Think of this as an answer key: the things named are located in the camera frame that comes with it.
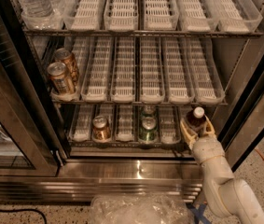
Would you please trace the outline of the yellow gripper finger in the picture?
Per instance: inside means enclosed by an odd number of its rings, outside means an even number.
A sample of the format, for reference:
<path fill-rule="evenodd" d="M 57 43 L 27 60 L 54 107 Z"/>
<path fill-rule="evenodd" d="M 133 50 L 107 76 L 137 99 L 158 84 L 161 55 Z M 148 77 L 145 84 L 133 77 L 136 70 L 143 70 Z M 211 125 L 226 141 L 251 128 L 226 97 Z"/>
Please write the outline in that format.
<path fill-rule="evenodd" d="M 180 130 L 188 147 L 193 149 L 194 144 L 198 140 L 198 134 L 188 126 L 184 118 L 180 120 Z"/>
<path fill-rule="evenodd" d="M 203 128 L 203 135 L 216 138 L 214 126 L 208 119 L 208 117 L 206 117 L 206 122 Z"/>

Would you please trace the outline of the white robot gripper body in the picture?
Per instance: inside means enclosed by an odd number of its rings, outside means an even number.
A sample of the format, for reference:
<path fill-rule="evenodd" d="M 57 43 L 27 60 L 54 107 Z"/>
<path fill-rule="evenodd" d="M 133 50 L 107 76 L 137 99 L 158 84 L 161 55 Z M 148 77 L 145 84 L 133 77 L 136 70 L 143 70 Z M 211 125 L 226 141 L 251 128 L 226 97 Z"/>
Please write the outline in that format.
<path fill-rule="evenodd" d="M 198 164 L 214 157 L 225 156 L 221 143 L 214 137 L 205 136 L 199 138 L 193 145 L 192 155 Z"/>

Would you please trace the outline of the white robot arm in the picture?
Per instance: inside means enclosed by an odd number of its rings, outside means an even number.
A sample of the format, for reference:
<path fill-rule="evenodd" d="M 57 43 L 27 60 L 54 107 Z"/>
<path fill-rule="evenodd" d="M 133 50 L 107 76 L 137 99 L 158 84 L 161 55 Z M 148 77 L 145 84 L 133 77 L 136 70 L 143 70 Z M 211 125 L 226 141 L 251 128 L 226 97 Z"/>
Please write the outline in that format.
<path fill-rule="evenodd" d="M 242 224 L 264 224 L 264 211 L 255 193 L 243 179 L 235 177 L 210 120 L 206 120 L 201 135 L 185 118 L 180 120 L 180 129 L 201 167 L 202 189 L 212 213 L 217 217 L 236 216 Z"/>

